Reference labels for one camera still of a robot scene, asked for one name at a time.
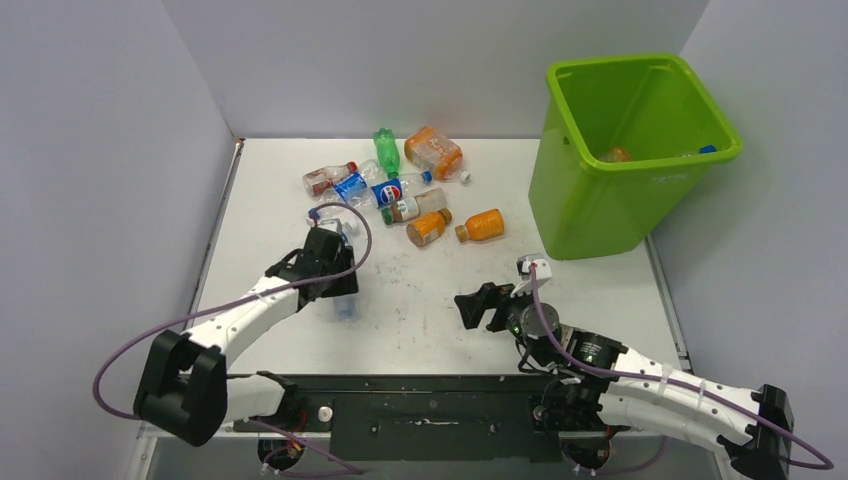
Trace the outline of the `small orange juice bottle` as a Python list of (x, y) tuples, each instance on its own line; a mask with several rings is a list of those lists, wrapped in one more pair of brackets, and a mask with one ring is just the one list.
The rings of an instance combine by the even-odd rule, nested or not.
[(416, 247), (424, 247), (439, 238), (452, 221), (448, 208), (422, 214), (406, 226), (408, 239)]

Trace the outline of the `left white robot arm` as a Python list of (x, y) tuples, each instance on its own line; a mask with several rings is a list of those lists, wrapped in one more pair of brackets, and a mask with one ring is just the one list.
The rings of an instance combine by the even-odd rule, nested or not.
[(296, 386), (270, 372), (230, 376), (234, 361), (282, 320), (309, 303), (355, 294), (354, 250), (341, 223), (311, 228), (304, 245), (269, 267), (238, 306), (182, 333), (164, 331), (151, 344), (133, 412), (192, 446), (225, 423), (260, 417), (271, 429), (298, 416)]

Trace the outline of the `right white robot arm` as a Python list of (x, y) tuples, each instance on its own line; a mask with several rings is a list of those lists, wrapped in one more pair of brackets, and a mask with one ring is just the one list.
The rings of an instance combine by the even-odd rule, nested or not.
[(572, 427), (649, 430), (702, 447), (750, 479), (785, 479), (793, 416), (786, 393), (725, 386), (652, 360), (603, 335), (566, 326), (547, 303), (510, 284), (488, 282), (455, 296), (463, 326), (476, 329), (487, 311), (492, 333), (510, 333), (523, 373), (546, 374), (567, 385), (557, 421)]

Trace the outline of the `green plastic bin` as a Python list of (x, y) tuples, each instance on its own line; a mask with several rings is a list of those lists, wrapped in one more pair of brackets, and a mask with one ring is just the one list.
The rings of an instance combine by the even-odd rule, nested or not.
[[(628, 252), (742, 140), (692, 67), (670, 53), (549, 66), (543, 131), (528, 198), (547, 255), (577, 260)], [(717, 151), (679, 154), (713, 144)], [(612, 147), (632, 160), (605, 163)]]

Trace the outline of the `blue label crushed bottle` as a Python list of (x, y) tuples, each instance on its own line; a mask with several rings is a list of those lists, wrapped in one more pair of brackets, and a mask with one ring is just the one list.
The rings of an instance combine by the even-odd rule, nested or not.
[(333, 207), (327, 207), (317, 211), (317, 206), (334, 202), (353, 205), (353, 201), (361, 198), (368, 187), (388, 179), (386, 173), (376, 160), (366, 160), (356, 164), (358, 165), (358, 171), (356, 173), (353, 173), (324, 191), (321, 195), (311, 197), (315, 200), (315, 206), (307, 212), (307, 219), (310, 222), (317, 222), (322, 218), (327, 218), (335, 211)]

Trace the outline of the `crushed red label bottle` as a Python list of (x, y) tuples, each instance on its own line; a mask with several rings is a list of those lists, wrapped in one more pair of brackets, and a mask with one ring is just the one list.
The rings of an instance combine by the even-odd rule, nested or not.
[(357, 171), (358, 165), (355, 162), (346, 162), (308, 172), (302, 176), (305, 193), (310, 197), (317, 197)]

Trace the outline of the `pepsi bottle blue cap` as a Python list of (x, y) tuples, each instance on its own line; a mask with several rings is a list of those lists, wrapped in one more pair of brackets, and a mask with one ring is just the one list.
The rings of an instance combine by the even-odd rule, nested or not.
[(371, 203), (385, 208), (404, 198), (422, 193), (433, 181), (429, 171), (399, 174), (368, 189)]

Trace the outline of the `green soda bottle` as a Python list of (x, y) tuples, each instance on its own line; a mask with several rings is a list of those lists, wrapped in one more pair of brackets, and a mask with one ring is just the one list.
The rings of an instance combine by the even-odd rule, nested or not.
[(378, 163), (388, 178), (395, 178), (400, 169), (400, 153), (391, 129), (380, 128), (373, 134)]

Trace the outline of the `large orange tea bottle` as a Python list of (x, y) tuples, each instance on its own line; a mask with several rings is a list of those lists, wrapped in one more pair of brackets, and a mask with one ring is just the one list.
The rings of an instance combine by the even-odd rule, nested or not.
[(471, 175), (464, 166), (460, 146), (430, 126), (423, 126), (404, 142), (406, 158), (432, 178), (443, 182), (467, 184)]

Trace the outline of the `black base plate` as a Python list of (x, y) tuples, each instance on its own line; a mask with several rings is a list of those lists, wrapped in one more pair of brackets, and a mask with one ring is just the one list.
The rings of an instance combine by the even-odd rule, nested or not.
[(619, 428), (599, 418), (596, 395), (543, 375), (293, 375), (271, 425), (324, 436), (348, 461), (556, 462), (563, 446), (604, 449)]

